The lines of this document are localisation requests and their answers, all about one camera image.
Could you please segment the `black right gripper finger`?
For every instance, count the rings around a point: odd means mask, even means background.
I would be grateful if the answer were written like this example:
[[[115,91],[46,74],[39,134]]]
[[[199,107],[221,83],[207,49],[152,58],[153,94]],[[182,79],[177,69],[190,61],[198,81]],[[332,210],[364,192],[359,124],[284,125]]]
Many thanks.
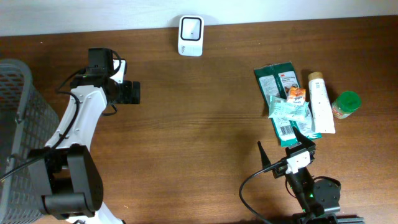
[[[298,128],[293,127],[295,137],[297,139],[297,143],[292,146],[292,148],[306,148],[306,149],[315,149],[316,144],[311,141],[309,138],[305,137]]]
[[[271,162],[270,162],[270,160],[269,160],[269,158],[268,158],[268,156],[267,156],[267,154],[266,154],[266,152],[265,152],[265,150],[264,150],[264,148],[263,148],[263,146],[262,146],[260,141],[257,142],[257,146],[258,146],[258,149],[259,149],[259,153],[261,155],[262,168],[263,169],[270,168],[271,167]]]

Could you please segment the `white cream tube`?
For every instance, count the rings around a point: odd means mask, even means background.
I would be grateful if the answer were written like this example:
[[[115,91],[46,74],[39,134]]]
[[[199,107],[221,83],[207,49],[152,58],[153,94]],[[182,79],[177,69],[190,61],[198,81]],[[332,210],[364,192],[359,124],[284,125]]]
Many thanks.
[[[324,134],[335,134],[331,103],[323,74],[321,72],[311,73],[308,76],[308,87],[315,131]]]

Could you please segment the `light green wipes packet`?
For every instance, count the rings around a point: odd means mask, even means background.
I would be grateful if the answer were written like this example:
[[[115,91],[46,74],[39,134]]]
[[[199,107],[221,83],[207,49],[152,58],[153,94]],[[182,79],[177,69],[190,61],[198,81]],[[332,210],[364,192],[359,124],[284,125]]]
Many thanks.
[[[286,102],[285,99],[270,96],[269,115],[268,118],[286,119],[289,121],[305,121],[310,114],[308,103],[304,105],[294,105]]]

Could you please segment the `orange snack packet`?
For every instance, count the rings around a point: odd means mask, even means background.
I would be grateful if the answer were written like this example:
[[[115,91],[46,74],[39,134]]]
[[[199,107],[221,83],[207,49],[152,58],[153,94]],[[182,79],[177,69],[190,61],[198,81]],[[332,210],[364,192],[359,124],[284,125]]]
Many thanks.
[[[304,105],[306,102],[306,89],[292,86],[288,91],[287,102],[294,105]]]

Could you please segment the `green lid jar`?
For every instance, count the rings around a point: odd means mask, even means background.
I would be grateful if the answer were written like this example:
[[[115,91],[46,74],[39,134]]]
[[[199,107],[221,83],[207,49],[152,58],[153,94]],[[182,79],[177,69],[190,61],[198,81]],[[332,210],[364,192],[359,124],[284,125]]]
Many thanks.
[[[333,116],[345,119],[361,106],[360,96],[353,91],[343,92],[331,105]]]

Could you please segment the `green 3M gloves package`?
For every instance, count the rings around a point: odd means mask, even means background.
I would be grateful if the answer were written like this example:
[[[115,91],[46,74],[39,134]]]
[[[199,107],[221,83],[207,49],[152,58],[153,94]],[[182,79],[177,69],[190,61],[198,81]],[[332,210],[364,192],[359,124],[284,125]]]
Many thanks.
[[[305,97],[300,96],[299,103],[289,103],[287,100],[291,88],[300,89],[292,63],[256,68],[254,74],[269,107],[268,118],[272,121],[281,146],[297,143],[294,128],[311,140],[322,138],[322,135],[315,131],[312,114]]]

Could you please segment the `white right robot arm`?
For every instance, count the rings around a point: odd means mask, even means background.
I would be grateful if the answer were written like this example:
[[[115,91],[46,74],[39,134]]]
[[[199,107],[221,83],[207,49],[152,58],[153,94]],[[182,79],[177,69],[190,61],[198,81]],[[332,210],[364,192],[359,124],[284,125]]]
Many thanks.
[[[286,147],[286,156],[276,163],[271,163],[261,143],[258,148],[262,167],[271,171],[274,178],[285,177],[285,186],[292,189],[303,212],[291,217],[275,218],[271,223],[288,224],[360,224],[363,217],[339,217],[341,196],[340,181],[326,176],[313,177],[307,166],[314,161],[316,144],[305,137],[297,128],[293,129],[297,144]]]

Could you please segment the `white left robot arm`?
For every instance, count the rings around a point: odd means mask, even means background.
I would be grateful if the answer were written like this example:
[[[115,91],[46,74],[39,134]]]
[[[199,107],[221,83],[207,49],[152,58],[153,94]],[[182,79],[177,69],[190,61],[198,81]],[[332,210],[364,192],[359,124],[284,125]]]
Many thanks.
[[[70,75],[66,111],[42,149],[28,155],[39,211],[70,223],[123,223],[103,201],[103,181],[90,154],[107,106],[138,105],[141,84],[124,79],[127,62],[108,48],[90,48],[89,64]]]

